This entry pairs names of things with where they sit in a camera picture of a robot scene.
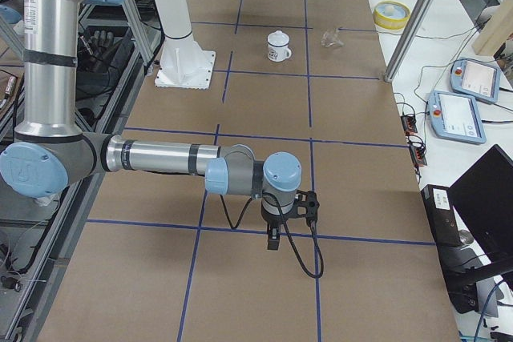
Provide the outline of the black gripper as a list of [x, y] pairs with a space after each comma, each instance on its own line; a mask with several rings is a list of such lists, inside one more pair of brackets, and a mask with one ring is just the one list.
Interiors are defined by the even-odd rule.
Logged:
[[281, 217], [279, 215], [263, 213], [262, 218], [267, 223], [267, 249], [277, 251], [280, 245]]

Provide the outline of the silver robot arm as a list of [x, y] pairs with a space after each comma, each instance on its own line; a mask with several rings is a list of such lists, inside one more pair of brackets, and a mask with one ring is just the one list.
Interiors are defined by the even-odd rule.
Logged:
[[244, 145], [128, 140], [84, 132], [75, 123], [79, 7], [85, 0], [24, 0], [25, 107], [14, 142], [1, 154], [1, 175], [31, 198], [57, 194], [100, 172], [200, 175], [208, 192], [261, 201], [268, 247], [279, 246], [297, 215], [301, 164], [287, 152], [263, 161]]

